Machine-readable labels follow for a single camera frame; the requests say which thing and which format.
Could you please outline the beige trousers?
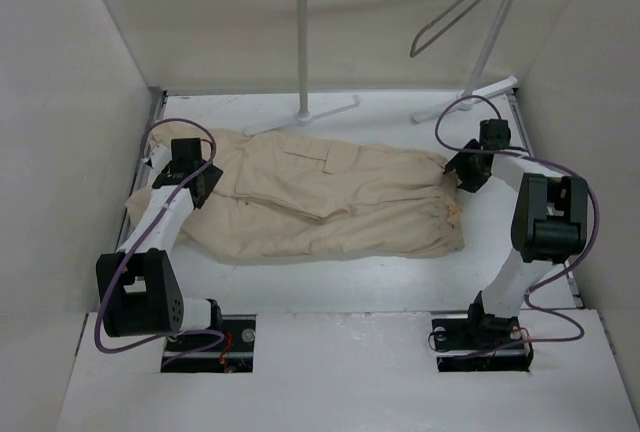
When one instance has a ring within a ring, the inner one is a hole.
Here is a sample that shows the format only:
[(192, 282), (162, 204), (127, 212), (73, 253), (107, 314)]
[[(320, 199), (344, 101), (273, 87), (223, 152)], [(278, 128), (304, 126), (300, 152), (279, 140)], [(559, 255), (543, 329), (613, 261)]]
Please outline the beige trousers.
[(289, 132), (215, 129), (223, 174), (181, 228), (223, 262), (461, 250), (456, 179), (443, 156)]

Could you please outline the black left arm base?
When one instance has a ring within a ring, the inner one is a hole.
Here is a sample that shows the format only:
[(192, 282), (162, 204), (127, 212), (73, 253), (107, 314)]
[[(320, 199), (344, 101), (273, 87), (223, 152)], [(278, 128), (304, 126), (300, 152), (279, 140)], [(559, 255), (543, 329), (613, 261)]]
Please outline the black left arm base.
[(223, 317), (224, 338), (204, 333), (166, 340), (161, 373), (252, 373), (256, 344), (256, 315)]

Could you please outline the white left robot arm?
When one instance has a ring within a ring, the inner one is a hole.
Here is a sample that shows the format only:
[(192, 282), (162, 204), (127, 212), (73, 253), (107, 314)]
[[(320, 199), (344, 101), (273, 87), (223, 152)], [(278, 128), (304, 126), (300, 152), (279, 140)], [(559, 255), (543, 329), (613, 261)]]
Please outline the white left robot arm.
[(174, 139), (151, 160), (158, 172), (151, 198), (133, 233), (96, 263), (102, 324), (110, 337), (169, 336), (190, 331), (206, 351), (224, 339), (213, 299), (188, 299), (178, 285), (169, 252), (193, 212), (202, 208), (222, 170), (206, 161), (198, 138)]

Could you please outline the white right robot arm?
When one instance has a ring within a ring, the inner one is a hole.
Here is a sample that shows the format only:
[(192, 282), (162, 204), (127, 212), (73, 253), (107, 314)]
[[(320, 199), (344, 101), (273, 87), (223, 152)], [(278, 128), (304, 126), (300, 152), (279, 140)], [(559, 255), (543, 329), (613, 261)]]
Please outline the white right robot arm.
[(480, 123), (479, 138), (470, 140), (445, 166), (457, 187), (478, 192), (495, 178), (516, 193), (510, 228), (511, 251), (495, 279), (469, 307), (464, 336), (473, 346), (489, 346), (515, 323), (525, 294), (558, 264), (585, 249), (589, 188), (573, 172), (544, 165), (510, 148), (504, 119)]

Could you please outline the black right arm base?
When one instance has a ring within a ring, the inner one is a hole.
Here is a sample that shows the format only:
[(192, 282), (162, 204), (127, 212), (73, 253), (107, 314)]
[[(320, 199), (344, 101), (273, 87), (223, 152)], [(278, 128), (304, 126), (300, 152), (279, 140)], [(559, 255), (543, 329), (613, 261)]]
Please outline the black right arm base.
[(527, 372), (534, 358), (519, 319), (496, 318), (476, 301), (464, 313), (435, 314), (428, 344), (441, 373)]

